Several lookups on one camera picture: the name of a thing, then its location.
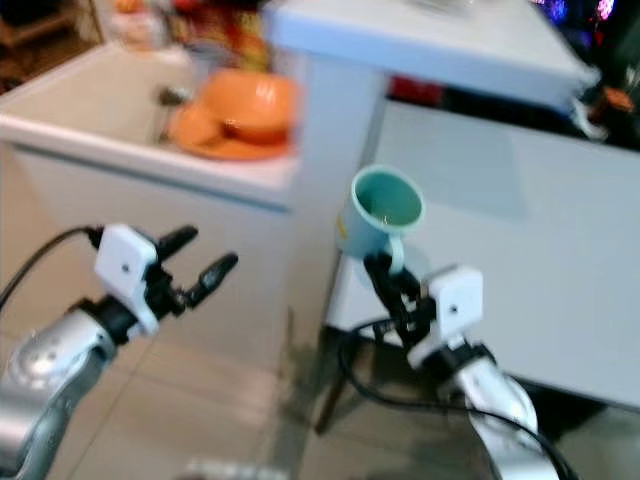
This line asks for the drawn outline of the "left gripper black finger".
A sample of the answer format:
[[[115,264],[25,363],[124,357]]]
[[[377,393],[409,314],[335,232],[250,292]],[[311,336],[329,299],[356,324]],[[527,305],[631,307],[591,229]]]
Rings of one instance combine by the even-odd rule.
[[[201,271],[195,283],[186,292],[186,305],[188,307],[200,306],[207,297],[218,291],[221,283],[236,269],[239,260],[241,259],[239,259],[239,255],[236,252],[224,253],[218,260],[207,266],[204,271]]]
[[[183,250],[184,247],[198,234],[198,229],[193,225],[183,225],[177,229],[163,234],[155,239],[156,255],[159,257],[172,257],[174,253]]]

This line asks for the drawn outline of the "teal mug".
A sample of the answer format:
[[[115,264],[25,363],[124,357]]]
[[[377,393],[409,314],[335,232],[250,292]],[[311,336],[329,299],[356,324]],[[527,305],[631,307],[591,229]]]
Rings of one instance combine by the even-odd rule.
[[[365,166],[349,183],[346,205],[335,223],[339,251],[357,260],[387,253],[389,273],[401,273],[406,262],[403,237],[424,214],[422,191],[406,174],[393,166]]]

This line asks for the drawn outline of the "white sink counter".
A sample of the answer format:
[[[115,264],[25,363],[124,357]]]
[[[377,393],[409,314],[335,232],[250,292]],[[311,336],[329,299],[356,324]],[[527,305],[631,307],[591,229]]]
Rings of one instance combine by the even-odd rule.
[[[159,236],[192,225],[198,237],[166,262],[179,280],[237,253],[219,291],[157,338],[166,352],[276,372],[296,160],[210,160],[161,143],[165,87],[195,91],[183,52],[96,47],[6,93],[1,138],[60,227],[127,223]]]

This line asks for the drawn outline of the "orange plate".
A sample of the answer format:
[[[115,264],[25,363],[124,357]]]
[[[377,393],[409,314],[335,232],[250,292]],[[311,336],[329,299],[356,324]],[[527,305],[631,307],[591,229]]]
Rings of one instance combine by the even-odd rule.
[[[174,146],[179,148],[180,151],[186,152],[186,154],[228,161],[269,160],[273,159],[273,157],[292,154],[294,151],[294,143],[289,140],[279,143],[251,143],[230,136],[227,129],[225,129],[225,133],[227,133],[228,141],[224,145],[211,148],[211,150],[191,151],[187,150],[187,148]]]

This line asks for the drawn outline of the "small orange bowl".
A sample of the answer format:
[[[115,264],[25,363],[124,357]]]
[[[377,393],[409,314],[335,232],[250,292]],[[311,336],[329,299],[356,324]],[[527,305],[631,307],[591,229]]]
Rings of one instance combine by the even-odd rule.
[[[211,150],[228,141],[223,123],[195,102],[174,111],[166,137],[175,146],[191,151]]]

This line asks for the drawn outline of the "dark table leg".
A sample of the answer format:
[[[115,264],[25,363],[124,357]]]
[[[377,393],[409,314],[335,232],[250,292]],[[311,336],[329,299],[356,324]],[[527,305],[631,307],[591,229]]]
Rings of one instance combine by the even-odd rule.
[[[346,388],[346,379],[334,378],[332,383],[330,383],[329,388],[326,389],[320,410],[317,412],[316,419],[314,420],[314,431],[316,435],[324,435],[326,431],[330,429],[330,425],[332,425],[332,421],[334,419],[335,410],[337,410],[338,403],[340,399],[342,399],[344,392],[346,392]]]

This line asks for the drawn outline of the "metal sink fitting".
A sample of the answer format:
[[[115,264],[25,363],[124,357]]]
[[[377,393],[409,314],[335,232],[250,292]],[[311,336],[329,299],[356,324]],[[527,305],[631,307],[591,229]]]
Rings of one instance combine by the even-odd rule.
[[[187,104],[192,99],[192,93],[184,88],[174,86],[163,86],[157,88],[155,100],[156,104],[164,106],[164,108],[178,108]]]

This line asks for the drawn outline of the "large orange bowl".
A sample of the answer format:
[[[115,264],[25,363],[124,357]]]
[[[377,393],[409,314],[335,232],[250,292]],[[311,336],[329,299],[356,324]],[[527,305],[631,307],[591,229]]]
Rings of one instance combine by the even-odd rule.
[[[237,140],[278,145],[291,137],[300,87],[278,74],[220,69],[201,90],[201,104]]]

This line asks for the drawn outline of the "red yellow packages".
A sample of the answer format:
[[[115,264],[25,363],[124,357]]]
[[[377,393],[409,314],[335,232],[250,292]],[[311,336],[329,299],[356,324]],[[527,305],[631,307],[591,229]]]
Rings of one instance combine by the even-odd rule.
[[[218,47],[229,67],[270,72],[273,50],[266,41],[262,6],[268,0],[172,0],[175,41]]]

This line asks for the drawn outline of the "orange bottle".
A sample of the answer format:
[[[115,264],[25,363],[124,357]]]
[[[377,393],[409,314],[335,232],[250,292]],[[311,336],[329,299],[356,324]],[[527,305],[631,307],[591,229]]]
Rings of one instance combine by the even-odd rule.
[[[111,0],[111,28],[125,49],[154,52],[168,46],[166,27],[154,0]]]

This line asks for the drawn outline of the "wooden shelf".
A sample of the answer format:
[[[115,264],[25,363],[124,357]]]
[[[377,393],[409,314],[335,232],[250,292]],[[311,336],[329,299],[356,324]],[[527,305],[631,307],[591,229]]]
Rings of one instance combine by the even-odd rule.
[[[96,0],[1,0],[0,63],[5,90],[100,45]]]

